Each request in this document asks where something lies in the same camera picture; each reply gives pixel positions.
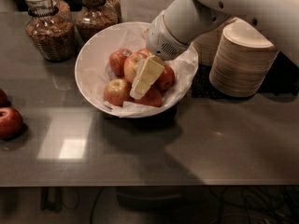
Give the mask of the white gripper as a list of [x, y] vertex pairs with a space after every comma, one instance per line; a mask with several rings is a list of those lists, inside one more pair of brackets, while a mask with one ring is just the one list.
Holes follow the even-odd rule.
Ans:
[[146, 48], [154, 55], [140, 60], [130, 96], [134, 99], [142, 98], [164, 71], [164, 61], [175, 60], [188, 47], [172, 36], [166, 26], [164, 11], [162, 11], [152, 21], [146, 32]]

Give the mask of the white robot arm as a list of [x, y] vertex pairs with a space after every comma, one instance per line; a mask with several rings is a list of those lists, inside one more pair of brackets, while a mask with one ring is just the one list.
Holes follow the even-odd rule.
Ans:
[[151, 23], [146, 48], [172, 61], [195, 38], [237, 17], [238, 22], [222, 32], [209, 81], [225, 95], [248, 98], [274, 61], [259, 64], [262, 54], [282, 52], [299, 62], [298, 10], [299, 0], [174, 0]]

